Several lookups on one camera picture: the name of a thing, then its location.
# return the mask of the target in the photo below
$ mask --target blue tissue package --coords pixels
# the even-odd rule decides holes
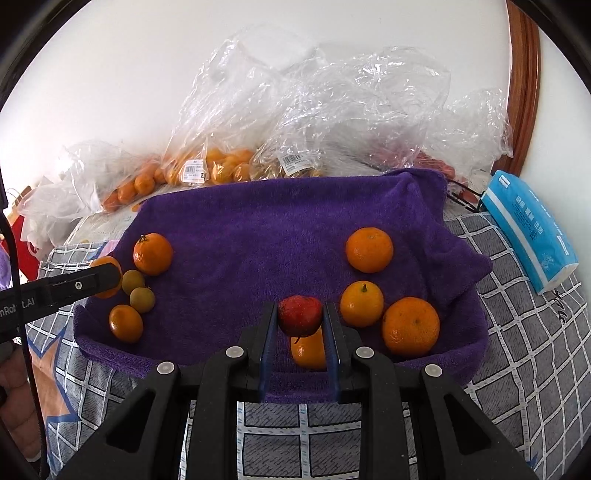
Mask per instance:
[[[538,294],[554,290],[579,265],[554,217],[523,180],[497,171],[482,203],[509,239]]]

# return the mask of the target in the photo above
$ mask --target human hand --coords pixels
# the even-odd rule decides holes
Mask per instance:
[[[0,419],[25,458],[35,459],[41,450],[41,439],[21,347],[0,365],[0,387],[8,392],[0,407]]]

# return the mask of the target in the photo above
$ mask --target plaid bedsheet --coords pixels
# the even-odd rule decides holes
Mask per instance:
[[[489,346],[466,391],[540,478],[557,479],[591,433],[591,333],[581,283],[572,275],[555,292],[538,296],[489,215],[467,215],[446,225],[494,264],[478,284]],[[86,268],[112,248],[107,242],[55,249],[40,276]],[[53,474],[137,384],[82,356],[73,339],[72,312],[73,306],[65,307],[28,329],[38,373],[54,385],[43,399]],[[359,405],[239,403],[237,409],[240,479],[358,477]],[[408,410],[405,416],[409,468],[417,478]],[[186,446],[191,427],[189,418]]]

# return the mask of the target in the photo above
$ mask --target red apple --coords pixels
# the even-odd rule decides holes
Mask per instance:
[[[278,323],[288,337],[314,335],[322,324],[322,303],[314,297],[293,297],[279,303]]]

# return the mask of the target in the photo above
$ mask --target wooden frame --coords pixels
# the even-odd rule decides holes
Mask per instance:
[[[513,128],[513,158],[504,155],[493,166],[519,176],[534,132],[540,96],[540,31],[538,25],[507,0],[513,64],[509,84],[508,114]]]

